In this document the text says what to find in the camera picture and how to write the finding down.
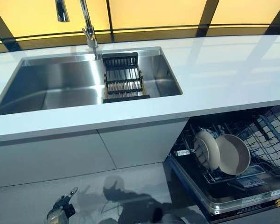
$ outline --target sink rack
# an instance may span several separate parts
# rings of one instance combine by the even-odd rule
[[[104,54],[104,103],[150,98],[138,67],[138,53]]]

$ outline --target gray floor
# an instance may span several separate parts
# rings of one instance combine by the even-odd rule
[[[56,199],[74,187],[76,214],[70,224],[145,223],[176,214],[187,224],[207,221],[166,163],[92,175],[0,188],[0,224],[43,224]],[[280,208],[232,220],[237,223],[280,223]]]

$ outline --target dish drying rack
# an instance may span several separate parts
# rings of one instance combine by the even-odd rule
[[[102,55],[105,73],[104,103],[150,98],[138,67],[138,53]]]
[[[263,172],[253,175],[259,175],[264,172],[278,175],[278,171],[280,171],[280,120],[273,111],[274,108],[264,115],[254,117],[252,122],[222,122],[199,127],[191,125],[189,120],[173,147],[174,154],[175,156],[193,155],[202,175],[209,184],[228,182],[252,176],[248,170],[257,165],[261,167]],[[244,173],[234,176],[225,174],[220,168],[212,170],[211,168],[204,167],[198,161],[194,150],[196,133],[200,130],[209,132],[215,139],[223,134],[238,136],[250,150],[251,162],[249,168]]]

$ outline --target faucet handle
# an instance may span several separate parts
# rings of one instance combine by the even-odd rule
[[[98,43],[97,43],[97,39],[95,37],[93,26],[82,28],[82,31],[87,38],[87,45],[91,48],[97,48]]]

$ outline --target kitchen sink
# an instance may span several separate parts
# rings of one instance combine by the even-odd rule
[[[103,51],[137,52],[144,86],[150,98],[182,91],[159,47]],[[104,64],[93,54],[27,57],[20,61],[0,96],[0,115],[102,104]]]

